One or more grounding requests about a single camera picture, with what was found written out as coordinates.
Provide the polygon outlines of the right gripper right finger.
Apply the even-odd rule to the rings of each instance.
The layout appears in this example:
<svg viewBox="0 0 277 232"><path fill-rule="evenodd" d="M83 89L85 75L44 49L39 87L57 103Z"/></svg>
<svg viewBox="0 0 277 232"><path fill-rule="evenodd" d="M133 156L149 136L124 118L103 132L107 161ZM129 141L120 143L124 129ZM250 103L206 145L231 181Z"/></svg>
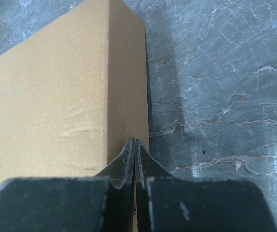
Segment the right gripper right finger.
<svg viewBox="0 0 277 232"><path fill-rule="evenodd" d="M260 189L245 179L173 177L135 141L140 232L275 232Z"/></svg>

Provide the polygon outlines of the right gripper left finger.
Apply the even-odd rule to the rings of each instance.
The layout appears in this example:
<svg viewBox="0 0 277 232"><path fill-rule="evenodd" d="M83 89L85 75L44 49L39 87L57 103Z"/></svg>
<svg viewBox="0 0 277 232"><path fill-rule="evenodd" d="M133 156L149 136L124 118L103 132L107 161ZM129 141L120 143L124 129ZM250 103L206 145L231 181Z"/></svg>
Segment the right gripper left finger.
<svg viewBox="0 0 277 232"><path fill-rule="evenodd" d="M129 232L135 140L93 177L11 178L0 184L0 232Z"/></svg>

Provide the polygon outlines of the cardboard box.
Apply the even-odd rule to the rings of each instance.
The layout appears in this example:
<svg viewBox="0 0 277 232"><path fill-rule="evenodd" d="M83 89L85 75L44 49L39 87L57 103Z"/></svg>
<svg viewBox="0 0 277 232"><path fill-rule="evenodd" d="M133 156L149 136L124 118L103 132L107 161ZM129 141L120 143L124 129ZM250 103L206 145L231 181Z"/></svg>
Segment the cardboard box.
<svg viewBox="0 0 277 232"><path fill-rule="evenodd" d="M86 0L0 56L0 184L93 177L149 141L145 28Z"/></svg>

